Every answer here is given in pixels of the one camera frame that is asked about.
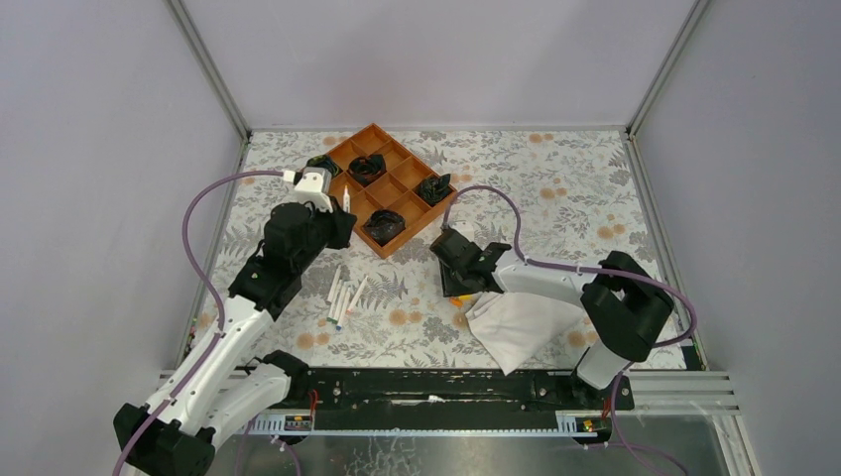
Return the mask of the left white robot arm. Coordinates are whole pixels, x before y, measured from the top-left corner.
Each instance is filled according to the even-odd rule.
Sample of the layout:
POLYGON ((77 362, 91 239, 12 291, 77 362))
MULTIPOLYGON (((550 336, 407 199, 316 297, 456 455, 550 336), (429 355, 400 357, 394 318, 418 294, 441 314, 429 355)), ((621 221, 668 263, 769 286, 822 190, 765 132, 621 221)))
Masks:
POLYGON ((219 308, 220 328, 206 332, 167 382, 141 406, 124 405, 113 423, 121 453, 148 475, 204 475, 216 450, 261 410, 292 394, 305 365, 288 356, 264 363, 227 392, 222 383, 240 354, 274 323, 301 289, 304 271, 325 249, 348 247, 355 215, 294 202, 276 206, 263 237, 219 308))

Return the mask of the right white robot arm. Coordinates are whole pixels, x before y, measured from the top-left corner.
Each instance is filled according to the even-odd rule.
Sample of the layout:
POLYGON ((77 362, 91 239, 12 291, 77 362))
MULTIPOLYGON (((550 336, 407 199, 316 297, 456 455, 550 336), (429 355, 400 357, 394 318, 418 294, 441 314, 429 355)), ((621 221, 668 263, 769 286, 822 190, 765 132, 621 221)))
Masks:
POLYGON ((604 390, 627 366, 648 359, 674 310, 660 284, 619 251, 594 268, 576 267, 540 262, 504 243, 480 248, 452 228, 442 231, 430 251, 439 262, 445 296, 478 297, 466 313, 470 331, 504 374, 583 315, 596 339, 573 374, 604 390))

